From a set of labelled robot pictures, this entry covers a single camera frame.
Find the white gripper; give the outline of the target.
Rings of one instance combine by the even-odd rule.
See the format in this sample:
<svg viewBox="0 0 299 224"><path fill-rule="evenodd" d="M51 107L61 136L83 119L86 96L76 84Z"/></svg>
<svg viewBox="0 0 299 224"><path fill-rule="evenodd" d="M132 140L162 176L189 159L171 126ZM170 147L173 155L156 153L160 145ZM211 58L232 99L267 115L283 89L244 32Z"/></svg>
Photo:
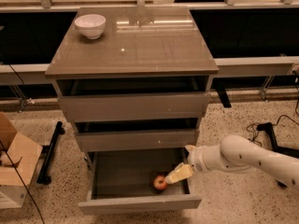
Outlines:
<svg viewBox="0 0 299 224"><path fill-rule="evenodd" d="M180 163L166 177L167 184L175 184L181 180L187 179L193 175L193 171L197 173L207 173L210 171L207 147L196 147L187 145L185 149L188 151L188 164Z"/></svg>

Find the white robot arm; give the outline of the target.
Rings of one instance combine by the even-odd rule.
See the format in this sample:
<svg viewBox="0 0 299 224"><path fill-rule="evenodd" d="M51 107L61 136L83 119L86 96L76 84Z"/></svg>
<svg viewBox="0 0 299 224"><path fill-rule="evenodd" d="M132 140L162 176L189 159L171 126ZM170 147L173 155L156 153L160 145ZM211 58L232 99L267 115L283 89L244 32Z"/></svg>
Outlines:
<svg viewBox="0 0 299 224"><path fill-rule="evenodd" d="M256 168L273 176L287 187L299 190L297 158L264 149L242 136L228 135L219 145L200 147L187 145L185 149L189 153L187 163L180 163L166 176L167 184L187 179L195 172L242 173Z"/></svg>

